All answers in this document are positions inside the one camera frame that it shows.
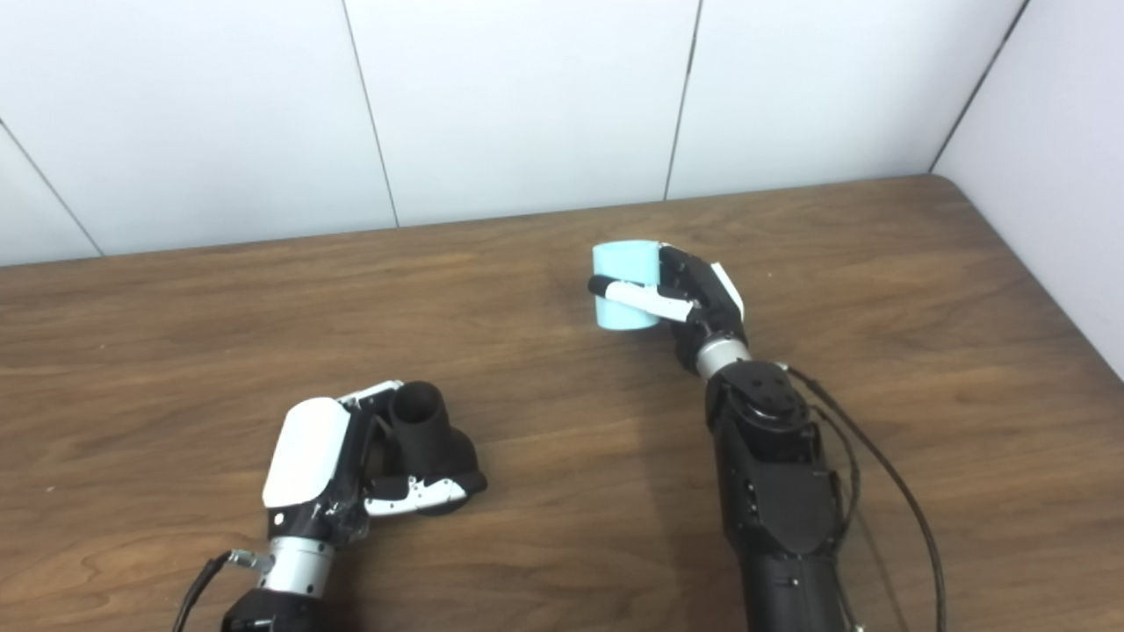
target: wood grain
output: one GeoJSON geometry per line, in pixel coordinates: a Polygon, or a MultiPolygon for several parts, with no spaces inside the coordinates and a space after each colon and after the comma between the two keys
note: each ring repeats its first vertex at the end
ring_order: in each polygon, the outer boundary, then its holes
{"type": "MultiPolygon", "coordinates": [[[[933,177],[0,270],[0,628],[170,625],[207,557],[264,544],[285,410],[401,378],[443,389],[492,487],[343,551],[342,629],[741,630],[701,383],[667,332],[593,324],[589,247],[625,237],[720,260],[755,354],[898,464],[951,629],[1124,628],[1124,388],[933,177]]],[[[931,630],[916,526],[862,462],[855,608],[931,630]]]]}

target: black robotic forearm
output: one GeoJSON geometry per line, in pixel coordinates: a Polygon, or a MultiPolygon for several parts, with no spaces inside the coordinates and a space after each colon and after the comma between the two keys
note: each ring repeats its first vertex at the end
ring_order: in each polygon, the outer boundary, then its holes
{"type": "Polygon", "coordinates": [[[843,632],[835,583],[841,518],[819,430],[788,376],[736,362],[707,385],[723,527],[752,632],[843,632]]]}
{"type": "Polygon", "coordinates": [[[658,288],[595,276],[589,289],[670,319],[676,358],[707,381],[723,530],[750,631],[845,632],[835,574],[844,521],[819,427],[786,371],[750,356],[741,297],[720,265],[663,244],[660,271],[658,288]]]}

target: white wall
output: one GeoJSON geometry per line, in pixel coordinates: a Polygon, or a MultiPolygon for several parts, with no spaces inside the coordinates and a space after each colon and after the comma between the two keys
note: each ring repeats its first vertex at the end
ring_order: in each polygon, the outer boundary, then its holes
{"type": "Polygon", "coordinates": [[[6,0],[0,119],[109,254],[919,173],[1018,2],[6,0]]]}
{"type": "Polygon", "coordinates": [[[404,225],[663,198],[698,0],[347,0],[404,225]]]}
{"type": "Polygon", "coordinates": [[[93,244],[0,125],[0,265],[98,256],[93,244]]]}
{"type": "Polygon", "coordinates": [[[935,171],[1124,376],[1124,2],[1031,0],[935,171]]]}
{"type": "Polygon", "coordinates": [[[0,118],[109,254],[395,225],[339,2],[6,0],[0,118]]]}
{"type": "Polygon", "coordinates": [[[705,0],[668,195],[924,173],[1022,0],[705,0]]]}

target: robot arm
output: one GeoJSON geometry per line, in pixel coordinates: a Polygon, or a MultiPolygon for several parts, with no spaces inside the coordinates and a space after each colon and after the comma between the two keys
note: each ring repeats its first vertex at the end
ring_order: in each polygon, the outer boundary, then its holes
{"type": "Polygon", "coordinates": [[[371,517],[450,513],[487,486],[430,383],[391,380],[301,401],[285,415],[262,490],[270,552],[225,560],[260,577],[227,611],[224,632],[330,630],[320,597],[336,549],[364,538],[371,517]]]}
{"type": "Polygon", "coordinates": [[[680,364],[707,382],[723,527],[750,630],[844,632],[842,511],[808,405],[782,368],[750,356],[744,306],[720,264],[661,244],[660,281],[595,276],[589,290],[670,320],[680,364]]]}

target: black cable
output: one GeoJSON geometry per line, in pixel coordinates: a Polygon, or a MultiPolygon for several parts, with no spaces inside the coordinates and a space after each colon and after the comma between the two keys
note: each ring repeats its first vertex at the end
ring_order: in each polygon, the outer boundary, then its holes
{"type": "Polygon", "coordinates": [[[851,469],[851,500],[847,503],[846,514],[840,521],[840,530],[835,535],[836,550],[839,550],[843,548],[843,541],[846,540],[846,533],[851,529],[851,518],[854,516],[855,509],[859,508],[859,495],[862,489],[862,470],[859,469],[859,458],[855,457],[851,440],[846,437],[846,433],[843,432],[839,423],[827,415],[827,413],[824,413],[819,406],[812,406],[812,409],[832,427],[835,436],[840,437],[840,443],[843,444],[843,450],[846,452],[846,459],[851,469]]]}
{"type": "MultiPolygon", "coordinates": [[[[839,423],[833,419],[827,413],[824,413],[819,406],[812,406],[812,409],[819,415],[827,425],[832,427],[835,435],[840,437],[840,442],[843,444],[843,450],[846,451],[846,458],[850,462],[851,468],[851,499],[847,503],[846,513],[843,513],[843,489],[842,482],[840,481],[839,475],[832,471],[832,493],[835,496],[835,506],[839,507],[840,516],[840,527],[836,532],[835,540],[835,554],[839,556],[840,551],[843,550],[843,543],[846,541],[847,531],[851,529],[851,520],[855,515],[859,505],[859,490],[862,484],[862,473],[859,468],[859,459],[855,457],[854,448],[851,446],[851,440],[847,439],[846,433],[843,428],[839,426],[839,423]]],[[[851,597],[847,595],[846,587],[843,586],[843,580],[840,579],[840,567],[839,563],[832,565],[832,578],[835,580],[835,588],[839,590],[840,608],[843,611],[843,619],[846,621],[847,630],[854,630],[859,620],[854,616],[854,608],[851,607],[851,597]]]]}
{"type": "Polygon", "coordinates": [[[203,593],[203,588],[210,584],[211,579],[215,579],[218,571],[223,570],[223,565],[225,565],[228,559],[230,559],[230,551],[223,552],[219,556],[207,560],[202,570],[199,571],[199,576],[196,577],[196,580],[191,583],[191,587],[188,588],[188,593],[183,595],[183,603],[180,605],[180,614],[175,616],[175,623],[172,624],[172,632],[183,632],[183,626],[188,623],[188,614],[191,613],[191,606],[196,605],[196,602],[199,601],[199,596],[203,593]]]}
{"type": "Polygon", "coordinates": [[[840,579],[840,565],[832,565],[832,577],[835,578],[835,588],[840,593],[840,606],[843,607],[843,619],[846,620],[847,630],[854,630],[859,620],[854,616],[854,610],[851,608],[851,598],[846,594],[846,588],[843,587],[843,580],[840,579]]]}
{"type": "Polygon", "coordinates": [[[941,563],[941,552],[936,549],[936,538],[933,535],[933,529],[930,526],[928,520],[925,518],[925,512],[921,508],[921,504],[917,503],[917,498],[914,497],[913,491],[909,490],[909,486],[906,485],[905,479],[903,479],[901,475],[898,473],[898,470],[894,468],[890,460],[886,458],[886,454],[882,454],[882,451],[874,445],[874,442],[871,441],[864,432],[862,432],[859,424],[854,423],[854,419],[852,419],[851,416],[846,414],[846,410],[844,410],[843,407],[835,401],[835,398],[833,398],[831,394],[824,389],[824,387],[819,386],[819,382],[794,369],[792,367],[785,367],[785,370],[804,382],[804,386],[808,387],[808,390],[815,394],[821,401],[826,404],[827,407],[843,421],[843,424],[846,425],[847,430],[850,430],[851,433],[854,434],[864,446],[867,446],[867,450],[869,450],[870,453],[878,459],[878,462],[886,470],[886,473],[888,473],[894,480],[894,484],[898,486],[898,490],[901,491],[901,496],[905,497],[906,503],[909,504],[909,509],[913,511],[914,517],[917,518],[917,525],[921,527],[921,534],[925,539],[925,548],[928,549],[928,561],[933,566],[933,588],[936,593],[936,631],[948,632],[948,607],[945,603],[948,597],[944,589],[944,567],[941,563]]]}

